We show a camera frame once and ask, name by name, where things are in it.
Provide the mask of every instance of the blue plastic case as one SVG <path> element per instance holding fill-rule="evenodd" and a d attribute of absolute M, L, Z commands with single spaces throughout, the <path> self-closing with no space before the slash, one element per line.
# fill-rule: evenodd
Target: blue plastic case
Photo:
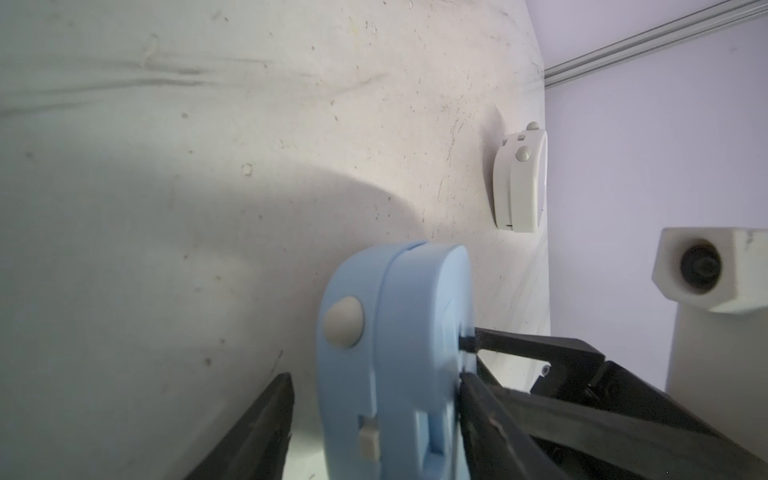
<path fill-rule="evenodd" d="M 326 311 L 346 296 L 363 308 L 348 349 L 323 335 Z M 330 480 L 467 480 L 455 414 L 458 375 L 476 370 L 458 349 L 473 336 L 472 278 L 462 245 L 372 247 L 333 274 L 320 305 L 317 369 Z M 380 460 L 360 454 L 359 430 L 376 419 Z"/>

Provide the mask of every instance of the white table surface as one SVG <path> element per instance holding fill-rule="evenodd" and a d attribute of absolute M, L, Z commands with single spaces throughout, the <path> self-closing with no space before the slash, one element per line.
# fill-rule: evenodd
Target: white table surface
<path fill-rule="evenodd" d="M 476 323 L 547 333 L 546 217 L 490 204 L 542 75 L 524 0 L 3 2 L 0 477 L 181 478 L 288 371 L 325 478 L 317 309 L 378 243 L 463 243 Z"/>

